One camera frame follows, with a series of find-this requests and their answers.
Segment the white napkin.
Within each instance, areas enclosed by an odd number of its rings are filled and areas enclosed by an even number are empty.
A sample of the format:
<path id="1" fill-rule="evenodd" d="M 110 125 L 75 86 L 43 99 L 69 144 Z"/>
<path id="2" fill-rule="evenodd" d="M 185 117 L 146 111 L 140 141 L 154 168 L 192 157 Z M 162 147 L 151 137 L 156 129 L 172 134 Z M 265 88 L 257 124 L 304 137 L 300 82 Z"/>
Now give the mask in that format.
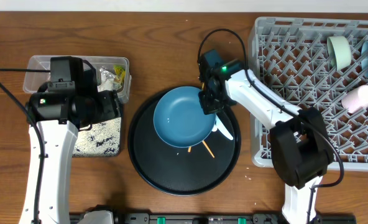
<path id="1" fill-rule="evenodd" d="M 114 77 L 101 77 L 101 84 L 98 86 L 98 91 L 114 90 Z"/>

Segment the yellow foil wrapper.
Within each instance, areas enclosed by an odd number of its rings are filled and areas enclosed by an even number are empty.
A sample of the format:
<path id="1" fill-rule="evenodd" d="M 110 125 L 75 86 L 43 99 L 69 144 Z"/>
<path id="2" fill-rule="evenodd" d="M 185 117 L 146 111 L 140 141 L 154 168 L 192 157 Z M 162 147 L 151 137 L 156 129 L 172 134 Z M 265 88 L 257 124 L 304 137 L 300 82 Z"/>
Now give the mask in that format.
<path id="1" fill-rule="evenodd" d="M 114 90 L 119 90 L 124 86 L 126 70 L 120 65 L 113 65 L 112 69 L 101 67 L 99 69 L 101 77 L 114 77 Z"/>

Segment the blue plate with rice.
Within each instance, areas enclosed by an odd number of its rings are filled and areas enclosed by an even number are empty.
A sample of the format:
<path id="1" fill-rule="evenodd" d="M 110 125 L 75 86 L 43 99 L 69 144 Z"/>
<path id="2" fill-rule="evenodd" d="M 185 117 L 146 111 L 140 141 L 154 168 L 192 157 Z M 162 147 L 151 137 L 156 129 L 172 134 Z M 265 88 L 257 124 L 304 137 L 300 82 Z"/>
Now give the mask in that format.
<path id="1" fill-rule="evenodd" d="M 154 128 L 166 144 L 186 148 L 205 140 L 212 132 L 216 114 L 204 114 L 193 86 L 180 86 L 168 91 L 154 110 Z"/>

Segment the green bowl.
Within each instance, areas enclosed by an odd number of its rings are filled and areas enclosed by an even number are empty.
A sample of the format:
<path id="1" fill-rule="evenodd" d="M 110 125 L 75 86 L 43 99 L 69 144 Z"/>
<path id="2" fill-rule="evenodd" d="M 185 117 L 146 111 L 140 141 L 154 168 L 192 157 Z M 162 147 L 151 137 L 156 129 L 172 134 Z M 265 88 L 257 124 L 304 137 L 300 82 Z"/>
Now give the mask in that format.
<path id="1" fill-rule="evenodd" d="M 340 71 L 351 64 L 352 54 L 347 38 L 344 36 L 331 36 L 327 38 L 329 56 L 333 57 L 332 66 Z"/>

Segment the white cup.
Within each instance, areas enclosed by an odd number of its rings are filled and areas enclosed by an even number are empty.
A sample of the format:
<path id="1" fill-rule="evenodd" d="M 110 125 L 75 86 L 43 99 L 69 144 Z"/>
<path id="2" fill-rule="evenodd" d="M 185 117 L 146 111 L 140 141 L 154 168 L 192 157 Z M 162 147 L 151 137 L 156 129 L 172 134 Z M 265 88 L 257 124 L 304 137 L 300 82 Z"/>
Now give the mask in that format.
<path id="1" fill-rule="evenodd" d="M 355 113 L 368 106 L 368 85 L 362 85 L 350 91 L 342 100 L 341 104 L 349 113 Z"/>

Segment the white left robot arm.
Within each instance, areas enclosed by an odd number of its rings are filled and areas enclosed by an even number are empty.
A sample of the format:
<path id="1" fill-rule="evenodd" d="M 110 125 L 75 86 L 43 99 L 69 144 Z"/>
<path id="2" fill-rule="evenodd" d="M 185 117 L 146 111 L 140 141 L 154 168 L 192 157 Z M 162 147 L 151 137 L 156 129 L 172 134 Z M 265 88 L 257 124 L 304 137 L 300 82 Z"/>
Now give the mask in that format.
<path id="1" fill-rule="evenodd" d="M 30 165 L 20 223 L 69 223 L 71 159 L 80 128 L 119 117 L 113 91 L 30 96 Z"/>

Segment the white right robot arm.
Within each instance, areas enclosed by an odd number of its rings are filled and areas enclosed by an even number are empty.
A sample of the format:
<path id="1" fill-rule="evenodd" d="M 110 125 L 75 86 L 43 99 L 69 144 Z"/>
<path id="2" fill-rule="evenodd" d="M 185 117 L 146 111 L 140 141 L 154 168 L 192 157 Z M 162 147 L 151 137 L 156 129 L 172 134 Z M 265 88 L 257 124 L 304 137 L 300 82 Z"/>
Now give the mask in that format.
<path id="1" fill-rule="evenodd" d="M 204 113 L 236 102 L 268 129 L 272 164 L 285 182 L 282 214 L 289 223 L 311 222 L 316 216 L 316 189 L 334 160 L 321 113 L 285 101 L 238 60 L 200 64 L 199 70 Z"/>

